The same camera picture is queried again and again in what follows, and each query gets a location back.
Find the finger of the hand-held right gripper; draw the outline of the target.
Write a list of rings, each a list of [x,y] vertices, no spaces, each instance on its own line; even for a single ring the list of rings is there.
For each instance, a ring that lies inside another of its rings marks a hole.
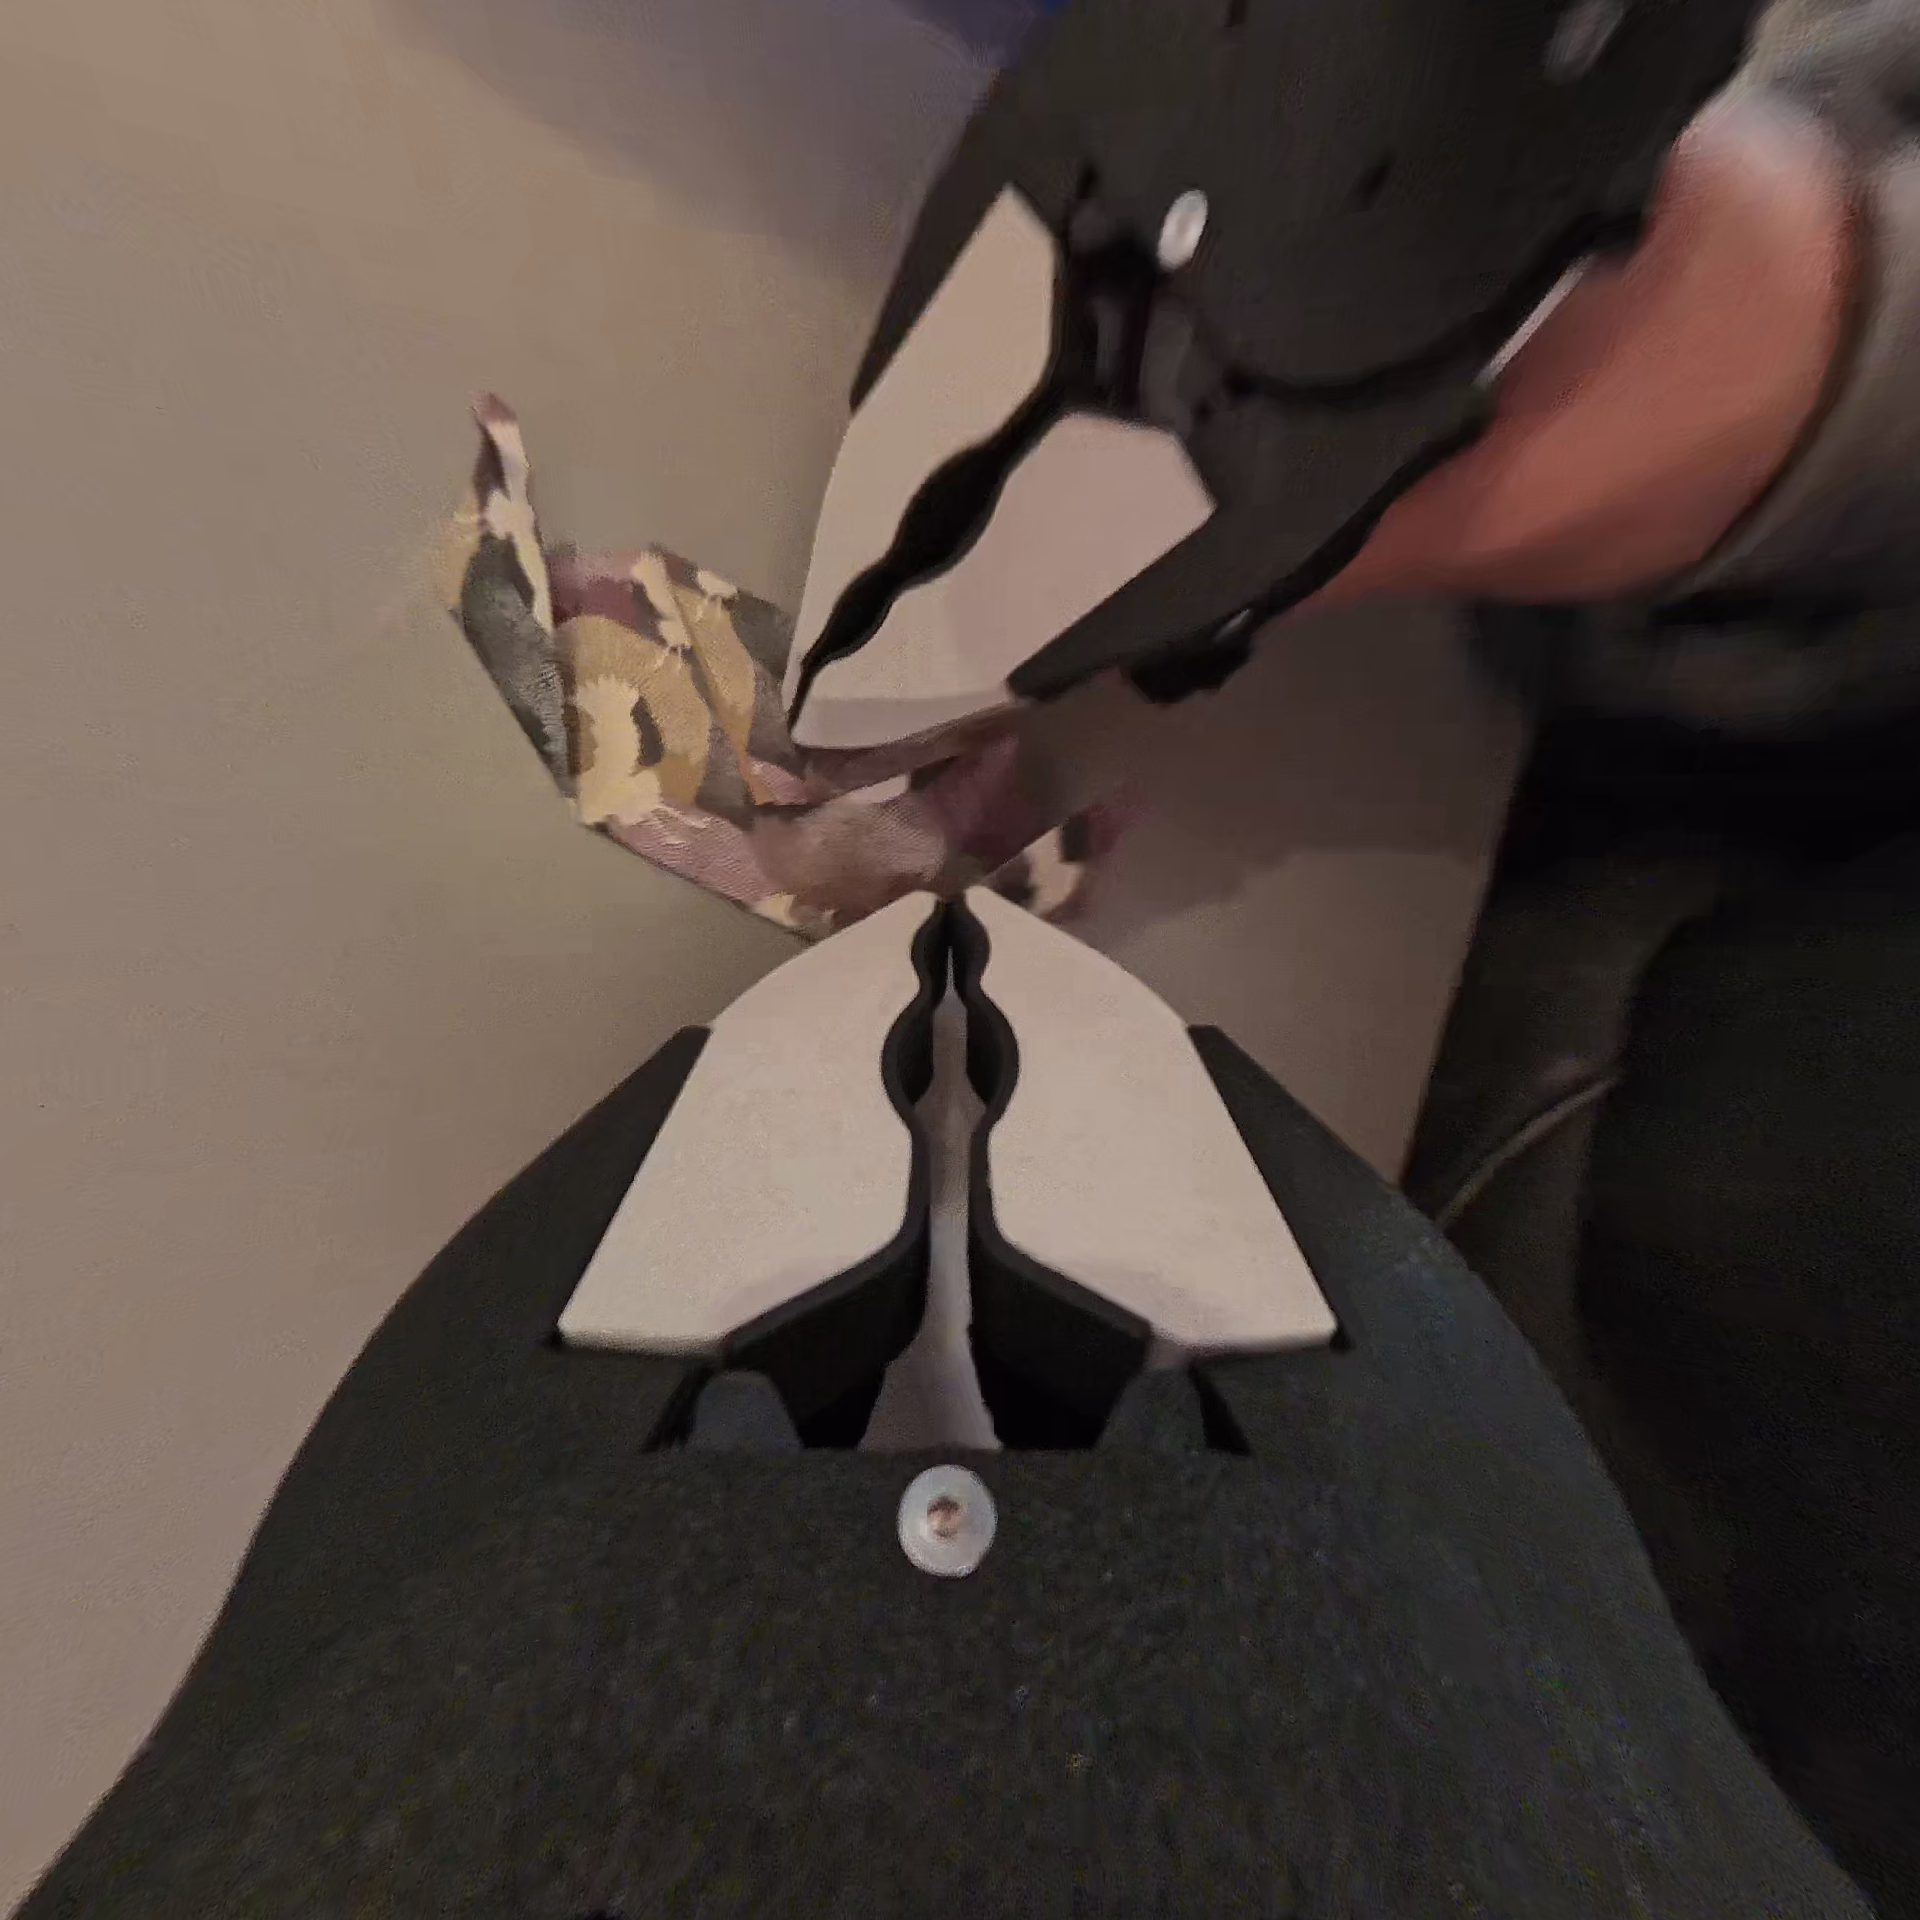
[[[1024,510],[1057,335],[1057,246],[999,187],[852,404],[814,527],[783,694],[802,717],[961,717],[1073,622]]]
[[[1052,425],[970,548],[900,589],[852,656],[827,664],[790,728],[807,751],[872,751],[1005,707],[1012,670],[1187,540],[1211,494],[1160,426]]]

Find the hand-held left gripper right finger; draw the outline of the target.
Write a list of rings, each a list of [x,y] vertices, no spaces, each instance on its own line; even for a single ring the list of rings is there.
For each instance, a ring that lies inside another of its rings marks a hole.
[[[1195,1028],[1159,993],[972,891],[964,1017],[969,1343],[1005,1449],[1088,1449],[1155,1371],[1336,1343]]]

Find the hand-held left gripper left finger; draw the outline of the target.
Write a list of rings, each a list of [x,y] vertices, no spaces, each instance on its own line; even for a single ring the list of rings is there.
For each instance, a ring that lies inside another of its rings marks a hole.
[[[932,1147],[917,1108],[947,976],[947,904],[909,895],[716,1014],[559,1343],[762,1376],[807,1446],[857,1449],[924,1324]]]

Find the bird patterned origami paper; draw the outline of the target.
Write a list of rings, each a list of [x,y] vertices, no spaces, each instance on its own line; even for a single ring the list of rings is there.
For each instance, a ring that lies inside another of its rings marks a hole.
[[[514,412],[471,404],[445,604],[576,825],[804,940],[972,884],[1068,922],[1129,825],[1123,794],[1044,795],[1009,732],[877,751],[794,742],[794,625],[659,543],[544,534]]]

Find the person's right hand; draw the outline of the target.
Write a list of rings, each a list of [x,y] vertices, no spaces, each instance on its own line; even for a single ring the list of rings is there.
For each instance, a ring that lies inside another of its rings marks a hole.
[[[1689,572],[1814,421],[1854,228],[1826,130],[1751,93],[1715,100],[1669,152],[1639,247],[1586,271],[1506,363],[1486,432],[1304,610],[1588,604]]]

